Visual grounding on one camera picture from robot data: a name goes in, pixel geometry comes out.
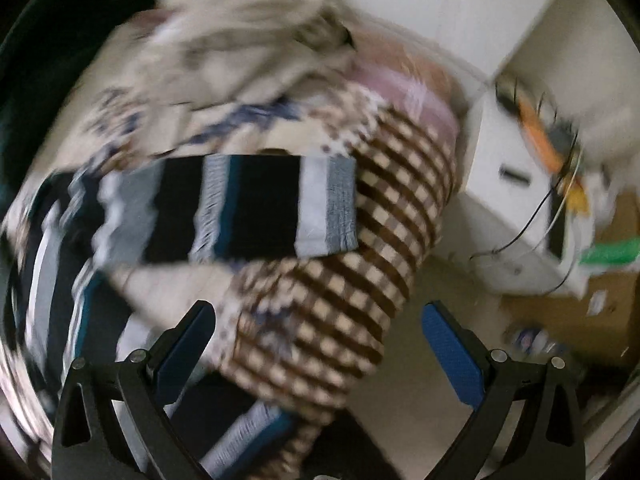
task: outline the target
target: pile of clothes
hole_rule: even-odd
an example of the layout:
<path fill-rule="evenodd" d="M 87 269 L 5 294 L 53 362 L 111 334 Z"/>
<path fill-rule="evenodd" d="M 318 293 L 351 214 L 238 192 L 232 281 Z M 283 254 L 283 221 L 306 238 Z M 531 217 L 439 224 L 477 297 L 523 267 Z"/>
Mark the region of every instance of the pile of clothes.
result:
<path fill-rule="evenodd" d="M 199 2 L 114 31 L 74 91 L 91 105 L 70 121 L 70 96 L 5 221 L 0 381 L 24 433 L 47 456 L 73 359 L 149 348 L 202 299 L 216 333 L 165 407 L 175 431 L 212 478 L 296 478 L 438 239 L 450 85 L 322 0 Z"/>

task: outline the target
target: floor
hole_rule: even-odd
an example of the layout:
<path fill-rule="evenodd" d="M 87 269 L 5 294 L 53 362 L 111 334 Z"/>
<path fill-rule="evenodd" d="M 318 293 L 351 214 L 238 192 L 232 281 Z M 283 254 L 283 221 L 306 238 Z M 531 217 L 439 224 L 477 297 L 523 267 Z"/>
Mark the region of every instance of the floor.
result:
<path fill-rule="evenodd" d="M 508 325 L 497 297 L 436 258 L 427 261 L 416 283 L 385 341 L 385 360 L 351 396 L 351 409 L 406 480 L 427 476 L 471 413 L 422 336 L 422 306 L 441 300 L 487 348 L 503 346 Z"/>

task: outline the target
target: crumpled beige garment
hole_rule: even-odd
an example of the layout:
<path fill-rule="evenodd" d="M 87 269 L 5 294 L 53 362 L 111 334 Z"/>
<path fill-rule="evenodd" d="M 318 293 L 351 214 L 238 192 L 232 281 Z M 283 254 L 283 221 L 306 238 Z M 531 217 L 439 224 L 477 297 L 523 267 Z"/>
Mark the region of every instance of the crumpled beige garment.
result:
<path fill-rule="evenodd" d="M 266 104 L 306 76 L 346 69 L 347 38 L 323 0 L 213 0 L 173 14 L 129 69 L 160 105 Z"/>

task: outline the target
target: folded striped fabric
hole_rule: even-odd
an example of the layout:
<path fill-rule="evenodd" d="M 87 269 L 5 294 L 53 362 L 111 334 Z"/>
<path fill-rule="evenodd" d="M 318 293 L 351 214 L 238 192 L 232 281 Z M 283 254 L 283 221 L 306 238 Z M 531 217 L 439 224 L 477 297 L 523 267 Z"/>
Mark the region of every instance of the folded striped fabric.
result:
<path fill-rule="evenodd" d="M 355 162 L 343 156 L 215 154 L 114 171 L 98 186 L 105 222 L 93 236 L 94 264 L 350 251 L 354 182 Z"/>

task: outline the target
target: metal screw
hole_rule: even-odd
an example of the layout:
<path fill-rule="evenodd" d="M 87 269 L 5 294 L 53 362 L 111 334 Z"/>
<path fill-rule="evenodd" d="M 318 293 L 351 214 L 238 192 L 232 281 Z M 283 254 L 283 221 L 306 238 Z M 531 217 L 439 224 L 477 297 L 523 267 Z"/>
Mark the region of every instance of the metal screw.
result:
<path fill-rule="evenodd" d="M 78 359 L 74 359 L 74 361 L 71 363 L 71 367 L 74 370 L 79 370 L 80 368 L 84 368 L 85 364 L 86 360 L 84 359 L 84 357 L 79 357 Z"/>
<path fill-rule="evenodd" d="M 129 361 L 132 363 L 141 363 L 146 359 L 146 350 L 139 348 L 138 350 L 134 350 L 129 354 Z"/>
<path fill-rule="evenodd" d="M 491 350 L 491 359 L 497 363 L 503 363 L 507 360 L 507 352 L 504 350 Z"/>
<path fill-rule="evenodd" d="M 553 357 L 551 358 L 551 365 L 553 368 L 557 368 L 558 370 L 562 370 L 564 368 L 564 359 L 561 357 Z"/>

